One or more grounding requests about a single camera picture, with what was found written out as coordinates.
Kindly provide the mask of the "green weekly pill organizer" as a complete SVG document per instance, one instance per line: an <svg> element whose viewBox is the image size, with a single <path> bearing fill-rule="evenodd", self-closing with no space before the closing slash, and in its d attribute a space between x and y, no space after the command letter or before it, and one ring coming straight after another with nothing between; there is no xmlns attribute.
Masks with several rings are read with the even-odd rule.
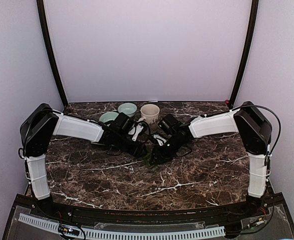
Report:
<svg viewBox="0 0 294 240"><path fill-rule="evenodd" d="M152 166L152 153L148 153L143 157L144 163L146 166Z"/></svg>

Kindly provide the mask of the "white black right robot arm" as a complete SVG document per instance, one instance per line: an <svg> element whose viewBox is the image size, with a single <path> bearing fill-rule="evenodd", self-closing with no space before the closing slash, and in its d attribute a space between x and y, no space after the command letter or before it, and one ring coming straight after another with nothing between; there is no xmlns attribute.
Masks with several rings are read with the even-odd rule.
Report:
<svg viewBox="0 0 294 240"><path fill-rule="evenodd" d="M261 112L264 109L246 101L234 109L199 115L185 123L168 114L158 125L170 138L153 148L149 163L153 166L173 160L180 148L194 139L238 133L249 157L249 186L246 201L238 215L252 217L261 209L270 175L270 158L276 146L271 141L272 125Z"/></svg>

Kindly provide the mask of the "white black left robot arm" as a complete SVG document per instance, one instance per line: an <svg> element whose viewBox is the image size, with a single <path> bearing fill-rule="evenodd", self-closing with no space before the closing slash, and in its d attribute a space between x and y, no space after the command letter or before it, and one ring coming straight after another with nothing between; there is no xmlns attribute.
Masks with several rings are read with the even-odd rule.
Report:
<svg viewBox="0 0 294 240"><path fill-rule="evenodd" d="M141 158L147 154L147 148L145 142L137 140L139 133L138 124L124 113L103 122L67 115L46 103L40 104L20 127L22 147L18 150L33 196L39 201L38 211L46 218L57 214L57 206L48 200L51 193L46 171L46 153L52 136L87 140Z"/></svg>

